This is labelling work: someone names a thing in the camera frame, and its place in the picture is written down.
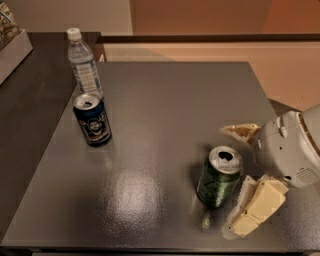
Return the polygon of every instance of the plastic bottle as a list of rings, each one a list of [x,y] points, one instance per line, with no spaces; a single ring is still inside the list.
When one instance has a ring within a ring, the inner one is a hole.
[[[68,58],[71,62],[73,73],[82,93],[92,93],[103,99],[103,91],[98,71],[93,59],[92,50],[82,40],[78,28],[67,30],[70,40]]]

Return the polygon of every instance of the bottle cap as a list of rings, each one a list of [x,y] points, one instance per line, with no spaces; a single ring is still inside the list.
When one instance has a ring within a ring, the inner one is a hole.
[[[80,29],[78,28],[70,28],[67,30],[68,39],[70,41],[78,41],[82,38]]]

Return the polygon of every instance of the box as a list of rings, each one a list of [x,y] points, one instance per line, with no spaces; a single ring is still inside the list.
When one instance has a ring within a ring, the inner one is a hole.
[[[32,45],[24,29],[0,51],[0,84],[32,51]]]

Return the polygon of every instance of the bottle label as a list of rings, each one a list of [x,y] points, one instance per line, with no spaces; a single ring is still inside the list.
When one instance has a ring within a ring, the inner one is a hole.
[[[100,89],[100,80],[94,60],[72,64],[72,69],[81,91],[92,92]]]

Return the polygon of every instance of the can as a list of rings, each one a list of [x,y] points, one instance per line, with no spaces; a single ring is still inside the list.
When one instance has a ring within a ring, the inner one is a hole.
[[[208,206],[220,207],[242,176],[242,157],[233,148],[219,146],[205,158],[197,187],[199,199]]]
[[[100,147],[111,138],[111,130],[103,101],[85,93],[74,101],[73,112],[88,145]]]

